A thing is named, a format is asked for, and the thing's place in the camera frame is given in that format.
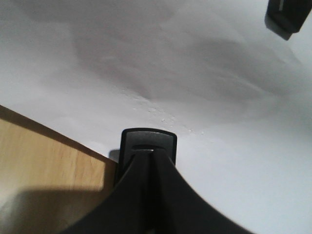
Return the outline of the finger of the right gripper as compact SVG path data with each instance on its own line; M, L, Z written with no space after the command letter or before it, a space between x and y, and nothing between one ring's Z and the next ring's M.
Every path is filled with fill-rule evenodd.
M284 40L298 33L312 10L312 0L269 0L266 27Z

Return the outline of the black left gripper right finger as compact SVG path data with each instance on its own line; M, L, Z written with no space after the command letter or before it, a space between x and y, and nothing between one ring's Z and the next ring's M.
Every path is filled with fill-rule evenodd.
M248 234L200 197L161 149L152 153L157 234Z

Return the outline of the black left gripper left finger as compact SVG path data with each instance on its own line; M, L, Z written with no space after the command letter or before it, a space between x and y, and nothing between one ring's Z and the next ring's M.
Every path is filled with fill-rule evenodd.
M147 232L149 155L134 155L112 193L63 234L144 234Z

